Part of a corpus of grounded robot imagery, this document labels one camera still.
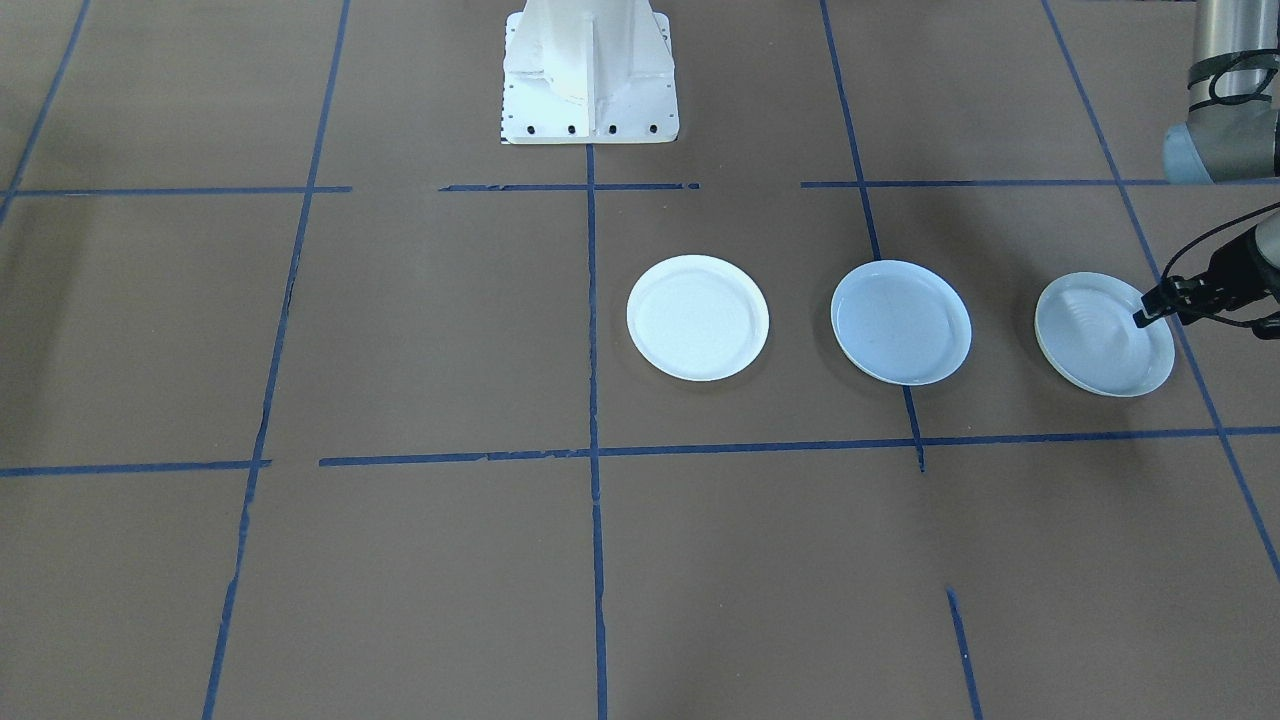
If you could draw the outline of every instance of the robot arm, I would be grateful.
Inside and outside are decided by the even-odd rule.
[[[1165,135],[1175,184],[1280,176],[1280,113],[1267,86],[1280,68],[1280,0],[1199,0],[1187,122]]]
[[[1188,77],[1187,122],[1165,135],[1165,176],[1175,184],[1280,176],[1280,113],[1267,88],[1280,72],[1276,50],[1280,0],[1199,0],[1196,58]],[[1184,325],[1201,318],[1247,327],[1262,340],[1280,340],[1280,313],[1249,322],[1219,313],[1267,296],[1280,297],[1280,213],[1213,252],[1208,269],[1192,278],[1170,275],[1178,259],[1217,232],[1280,208],[1263,208],[1192,241],[1165,268],[1160,284],[1142,297],[1138,327],[1178,314]]]
[[[1240,220],[1233,220],[1201,236],[1185,250],[1199,241],[1207,240],[1220,229],[1261,215],[1270,206]],[[1257,225],[1240,233],[1213,252],[1208,269],[1193,278],[1170,275],[1169,270],[1181,252],[1170,260],[1160,284],[1142,296],[1142,309],[1133,319],[1139,328],[1178,313],[1184,325],[1201,318],[1216,316],[1224,310],[1239,310],[1245,305],[1263,300],[1267,296],[1280,296],[1280,213],[1270,215]],[[1280,313],[1274,313],[1257,320],[1236,322],[1217,318],[1228,324],[1247,327],[1260,340],[1280,340]]]

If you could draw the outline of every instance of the plate rim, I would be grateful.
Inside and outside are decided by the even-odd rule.
[[[1167,368],[1167,370],[1165,370],[1164,377],[1161,377],[1160,382],[1155,383],[1149,389],[1144,389],[1144,391],[1140,391],[1140,392],[1125,392],[1125,393],[1107,392],[1107,391],[1101,389],[1098,387],[1091,386],[1089,383],[1087,383],[1083,379],[1078,378],[1074,373],[1071,373],[1065,366],[1062,366],[1062,364],[1053,356],[1053,354],[1050,352],[1048,347],[1046,347],[1046,345],[1044,345],[1044,334],[1041,331],[1041,314],[1042,314],[1043,307],[1044,307],[1044,301],[1050,297],[1050,291],[1059,291],[1062,286],[1068,284],[1071,278],[1091,278],[1091,279],[1092,278],[1101,278],[1103,283],[1111,286],[1112,288],[1123,287],[1123,288],[1125,288],[1128,291],[1132,291],[1138,297],[1142,297],[1142,291],[1139,291],[1138,288],[1133,287],[1132,284],[1124,282],[1123,279],[1120,279],[1120,278],[1117,278],[1115,275],[1108,275],[1106,273],[1096,273],[1096,272],[1092,272],[1092,270],[1079,270],[1079,272],[1075,272],[1075,273],[1068,273],[1065,275],[1061,275],[1061,277],[1053,279],[1051,283],[1048,283],[1047,286],[1044,286],[1044,290],[1041,291],[1039,299],[1036,301],[1036,313],[1034,313],[1034,315],[1032,318],[1033,325],[1036,328],[1036,345],[1039,346],[1041,355],[1043,355],[1044,359],[1048,360],[1048,364],[1053,368],[1055,372],[1057,372],[1059,375],[1062,375],[1062,378],[1065,378],[1068,382],[1070,382],[1075,387],[1078,387],[1080,389],[1084,389],[1084,391],[1088,391],[1088,392],[1092,392],[1093,395],[1098,395],[1098,396],[1102,396],[1102,397],[1120,397],[1120,398],[1125,398],[1125,397],[1142,397],[1144,395],[1149,395],[1149,393],[1160,389],[1169,380],[1169,378],[1174,374],[1174,366],[1178,364],[1178,348],[1175,347],[1175,343],[1174,343],[1174,332],[1169,327],[1169,319],[1167,318],[1161,318],[1160,322],[1152,323],[1152,324],[1147,325],[1148,328],[1156,328],[1157,325],[1161,328],[1161,329],[1149,329],[1149,331],[1147,331],[1147,336],[1151,337],[1152,333],[1158,333],[1160,340],[1155,340],[1153,338],[1152,342],[1160,342],[1161,345],[1167,345],[1167,347],[1169,347],[1169,357],[1170,357],[1169,359],[1169,368]]]
[[[728,373],[719,373],[717,370],[716,373],[708,373],[707,375],[690,377],[686,373],[675,372],[673,369],[671,369],[669,365],[659,363],[655,357],[653,357],[649,352],[645,351],[644,343],[641,343],[639,340],[641,333],[636,332],[636,322],[635,322],[635,309],[637,306],[636,291],[640,290],[641,283],[645,283],[648,278],[655,275],[657,273],[660,273],[664,265],[675,265],[680,263],[691,263],[692,264],[691,269],[701,269],[701,272],[707,273],[714,272],[710,270],[709,268],[727,270],[728,275],[727,279],[733,281],[737,288],[744,291],[745,295],[748,296],[750,315],[753,320],[759,324],[760,332],[758,333],[759,340],[753,341],[748,346],[750,351],[742,354],[745,356],[745,363],[742,363],[741,366],[735,368]],[[718,273],[718,275],[724,277],[726,273]],[[654,282],[660,282],[660,279],[650,279],[648,284],[652,286]],[[759,283],[756,283],[755,279],[746,273],[746,270],[739,268],[737,265],[730,263],[728,260],[724,260],[723,258],[716,258],[714,255],[704,255],[696,252],[686,255],[673,255],[671,258],[666,258],[663,260],[659,260],[658,263],[654,263],[645,272],[640,273],[640,277],[636,278],[635,283],[632,283],[631,286],[631,292],[627,293],[626,315],[627,315],[626,316],[627,333],[631,336],[631,345],[636,348],[636,351],[640,352],[640,355],[650,365],[653,365],[654,368],[657,368],[658,370],[660,370],[667,375],[695,383],[723,380],[748,369],[751,365],[751,363],[755,363],[755,360],[760,356],[760,352],[764,351],[764,346],[768,343],[769,331],[772,329],[771,316],[769,316],[769,304],[768,300],[764,297],[764,291],[760,290]]]
[[[841,288],[845,287],[845,284],[847,282],[850,282],[854,278],[855,274],[872,272],[869,268],[901,268],[901,269],[906,269],[910,273],[913,273],[915,277],[924,277],[933,286],[934,290],[941,291],[945,296],[947,296],[948,300],[954,300],[955,301],[954,306],[957,306],[960,309],[960,314],[961,314],[961,316],[964,318],[964,322],[965,322],[965,324],[964,324],[964,328],[965,328],[964,336],[965,337],[964,337],[964,351],[960,352],[960,356],[956,360],[956,364],[955,364],[954,368],[948,369],[941,377],[934,378],[934,379],[902,382],[902,380],[895,380],[892,378],[886,378],[886,377],[881,375],[879,373],[874,373],[870,369],[868,369],[865,365],[863,365],[863,363],[860,363],[856,357],[854,357],[854,354],[849,351],[849,347],[845,345],[845,341],[841,337],[840,325],[836,323],[836,301],[840,299],[840,291],[841,291]],[[970,350],[973,350],[973,316],[969,314],[969,306],[965,305],[964,299],[960,297],[960,293],[956,291],[955,287],[951,286],[951,283],[948,283],[946,281],[946,278],[943,278],[942,275],[934,273],[929,268],[925,268],[924,265],[920,265],[918,263],[910,263],[908,260],[893,260],[893,259],[872,260],[869,263],[863,263],[861,265],[858,265],[852,270],[849,270],[847,273],[845,273],[845,275],[842,278],[840,278],[840,282],[836,283],[836,288],[831,293],[831,331],[836,336],[836,345],[840,346],[840,351],[844,352],[845,357],[849,359],[849,361],[852,363],[859,370],[867,373],[868,375],[870,375],[870,377],[873,377],[877,380],[881,380],[883,383],[890,383],[890,384],[896,384],[896,386],[902,386],[902,387],[920,387],[920,386],[940,383],[940,382],[950,378],[961,366],[964,366],[965,360],[969,359]]]

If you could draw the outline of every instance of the grid line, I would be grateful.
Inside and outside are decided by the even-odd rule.
[[[68,475],[125,475],[133,473],[182,473],[200,470],[247,470],[252,460],[215,460],[212,462],[122,462],[114,465],[44,465],[0,468],[0,478],[49,478]],[[266,468],[270,460],[261,460]]]
[[[1167,179],[1079,179],[1079,178],[987,178],[987,179],[897,179],[897,181],[801,181],[801,190],[828,188],[877,188],[877,187],[1148,187],[1172,186]],[[1220,182],[1224,186],[1280,184],[1280,178],[1253,178],[1245,181]]]
[[[45,94],[45,102],[40,106],[36,122],[31,127],[31,135],[27,136],[27,145],[22,149],[22,158],[18,160],[18,167],[13,170],[13,178],[9,179],[9,190],[5,193],[4,201],[0,201],[0,225],[4,225],[5,219],[9,217],[9,208],[13,206],[14,195],[22,187],[22,177],[27,173],[27,165],[31,164],[31,158],[36,152],[40,133],[45,129],[49,110],[54,106],[54,97],[58,96],[58,88],[63,86],[63,78],[67,76],[67,68],[72,63],[72,55],[76,53],[76,45],[79,42],[81,31],[84,29],[84,17],[88,15],[88,4],[90,0],[81,3],[79,13],[76,15],[76,24],[72,26],[72,35],[67,40],[67,50],[63,51],[63,59],[58,63],[54,81],[49,85],[49,92]]]
[[[876,232],[876,215],[872,213],[872,196],[867,191],[867,176],[863,173],[863,156],[858,150],[858,132],[854,129],[854,114],[849,109],[849,94],[845,90],[845,73],[840,67],[840,53],[836,50],[836,36],[831,29],[831,10],[827,0],[818,0],[822,9],[822,24],[827,33],[827,50],[831,54],[831,72],[836,79],[836,92],[840,95],[840,109],[845,115],[845,133],[849,136],[849,154],[854,161],[854,174],[858,176],[858,193],[863,201],[863,219],[867,222],[867,237],[872,243],[872,259],[881,260],[879,236]],[[911,425],[911,437],[915,439],[915,457],[924,471],[924,445],[920,442],[920,419],[915,414],[915,400],[911,397],[911,388],[902,386],[902,404],[906,407],[906,418]]]
[[[293,287],[298,277],[298,266],[302,260],[302,243],[307,234],[307,222],[311,215],[311,202],[315,197],[316,177],[320,173],[320,156],[324,150],[325,131],[329,126],[329,108],[333,105],[334,86],[338,82],[338,67],[342,61],[342,45],[347,35],[347,18],[351,13],[351,0],[343,0],[342,14],[338,18],[338,31],[333,45],[333,58],[329,61],[329,76],[325,82],[324,101],[320,105],[320,120],[316,124],[315,145],[311,150],[311,167],[307,172],[306,192],[302,195],[302,210],[298,215],[298,229],[293,238],[293,254],[289,259],[289,274],[284,283],[284,299],[280,302],[280,319],[275,329],[275,345],[271,350],[271,365],[266,377],[266,391],[262,396],[262,420],[257,428],[257,437],[253,442],[253,457],[248,468],[248,479],[244,483],[244,503],[241,507],[239,533],[236,543],[236,569],[230,582],[227,584],[227,596],[223,602],[221,620],[218,625],[218,641],[214,646],[214,660],[209,671],[209,687],[205,692],[205,707],[202,719],[212,720],[214,706],[218,701],[218,684],[221,680],[223,660],[227,655],[227,638],[230,633],[232,615],[236,609],[236,591],[239,585],[241,570],[244,564],[244,544],[248,539],[250,506],[257,491],[259,473],[262,469],[262,452],[266,446],[266,432],[271,420],[271,402],[275,398],[275,386],[280,370],[280,357],[284,354],[284,337],[289,325],[289,306],[293,301]]]
[[[609,692],[608,692],[608,656],[605,652],[604,628],[604,532],[600,516],[600,424],[598,419],[599,409],[599,375],[598,370],[598,345],[596,345],[596,268],[595,268],[595,146],[586,146],[586,268],[588,268],[588,348],[590,375],[590,407],[589,407],[589,434],[590,448],[588,456],[591,465],[591,557],[593,574],[595,579],[595,703],[596,719],[608,720]]]
[[[973,657],[969,656],[969,637],[964,632],[960,598],[951,585],[947,585],[947,605],[951,606],[951,626],[955,629],[956,644],[960,648],[960,665],[964,667],[964,684],[969,691],[969,707],[973,710],[973,720],[982,720],[982,701],[978,700],[978,680],[973,674]]]
[[[1258,437],[1280,436],[1280,427],[1239,427],[1224,428],[1229,436]],[[925,447],[996,446],[996,445],[1057,445],[1069,442],[1121,442],[1170,438],[1215,438],[1217,428],[1171,428],[1161,430],[1100,430],[1088,433],[1037,433],[1037,434],[991,434],[991,436],[940,436],[940,437],[899,437],[882,439],[837,439],[837,441],[794,441],[794,442],[742,442],[718,445],[652,445],[652,446],[612,446],[598,447],[599,457],[636,457],[667,455],[721,455],[735,452],[796,452],[803,450],[883,450],[892,447],[915,447],[916,442]],[[549,460],[590,457],[590,447],[554,450],[516,450],[494,452],[439,452],[419,455],[351,455],[321,457],[320,468],[358,468],[367,465],[433,465],[451,462],[511,462],[522,460]]]
[[[1147,241],[1147,233],[1142,229],[1142,222],[1138,219],[1137,210],[1134,210],[1133,199],[1129,197],[1129,191],[1121,179],[1120,169],[1111,154],[1111,147],[1107,145],[1106,135],[1102,132],[1102,123],[1098,122],[1098,115],[1093,110],[1093,102],[1089,100],[1089,94],[1084,88],[1084,82],[1080,79],[1080,73],[1075,67],[1075,60],[1071,59],[1071,51],[1066,45],[1066,38],[1062,36],[1061,27],[1059,27],[1057,17],[1053,14],[1053,9],[1050,6],[1048,0],[1041,0],[1041,6],[1044,9],[1044,15],[1053,31],[1053,37],[1057,40],[1059,49],[1062,51],[1062,59],[1066,61],[1066,68],[1071,73],[1071,79],[1075,82],[1075,88],[1080,95],[1080,100],[1084,102],[1084,110],[1089,117],[1089,123],[1093,126],[1093,132],[1098,137],[1098,145],[1102,147],[1102,155],[1106,158],[1107,167],[1111,169],[1111,177],[1115,179],[1115,187],[1120,192],[1121,200],[1124,200],[1125,210],[1129,213],[1129,222],[1133,224],[1133,229],[1138,236],[1138,242],[1142,246],[1143,255],[1147,258],[1152,279],[1158,282],[1160,269],[1156,264],[1156,258],[1151,251],[1151,243]],[[1196,377],[1196,384],[1199,387],[1201,397],[1204,400],[1204,407],[1208,410],[1210,418],[1213,421],[1213,428],[1217,430],[1222,452],[1226,454],[1228,465],[1230,465],[1231,473],[1235,475],[1236,486],[1239,486],[1240,495],[1244,497],[1245,507],[1249,511],[1249,516],[1253,519],[1253,527],[1257,529],[1258,538],[1262,541],[1262,547],[1267,553],[1267,560],[1271,562],[1271,570],[1275,574],[1276,580],[1280,580],[1280,557],[1276,555],[1275,543],[1271,542],[1271,534],[1267,532],[1266,523],[1262,520],[1262,514],[1258,511],[1257,502],[1253,500],[1253,491],[1249,489],[1249,483],[1244,478],[1244,471],[1240,469],[1240,464],[1235,457],[1235,450],[1231,447],[1231,439],[1222,425],[1221,418],[1219,416],[1217,407],[1213,404],[1213,397],[1208,391],[1208,384],[1206,384],[1199,363],[1196,360],[1196,352],[1192,350],[1190,341],[1187,338],[1187,332],[1181,324],[1176,322],[1170,324],[1174,327],[1178,341],[1183,346],[1183,352],[1187,355],[1187,364],[1190,366],[1192,374]]]
[[[698,182],[609,182],[609,183],[538,183],[538,184],[447,184],[438,192],[620,192],[653,190],[700,190]]]
[[[18,190],[12,197],[168,197],[204,195],[337,195],[352,192],[349,184],[326,184],[307,188],[305,186],[260,186],[260,187],[96,187],[96,188],[55,188]]]

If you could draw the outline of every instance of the white plate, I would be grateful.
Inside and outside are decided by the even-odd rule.
[[[636,348],[682,380],[718,380],[751,364],[769,334],[764,293],[718,258],[680,255],[649,268],[627,299]]]
[[[1174,369],[1167,320],[1138,328],[1142,293],[1110,275],[1071,273],[1051,282],[1036,304],[1036,341],[1053,369],[1108,397],[1146,395]]]
[[[902,386],[936,383],[956,372],[973,341],[956,291],[901,260],[877,260],[845,275],[831,299],[831,327],[854,365]]]

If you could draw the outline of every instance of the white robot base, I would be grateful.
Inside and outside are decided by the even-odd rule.
[[[507,18],[502,141],[671,142],[671,22],[648,0],[529,0]]]

